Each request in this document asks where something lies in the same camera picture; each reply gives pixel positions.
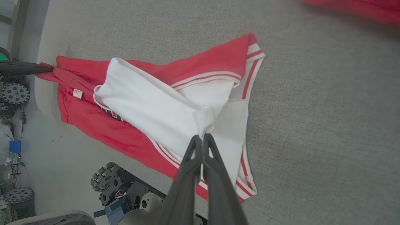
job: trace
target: clothing tag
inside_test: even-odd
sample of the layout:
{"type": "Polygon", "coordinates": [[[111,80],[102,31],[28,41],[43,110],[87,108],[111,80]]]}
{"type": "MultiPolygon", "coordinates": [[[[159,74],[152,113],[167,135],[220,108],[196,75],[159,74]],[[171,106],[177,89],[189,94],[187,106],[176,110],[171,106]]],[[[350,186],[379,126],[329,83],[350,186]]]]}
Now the clothing tag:
{"type": "Polygon", "coordinates": [[[75,97],[77,97],[77,98],[79,98],[79,99],[82,99],[82,94],[83,94],[83,91],[81,91],[81,90],[78,90],[78,89],[74,89],[74,96],[75,97]]]}

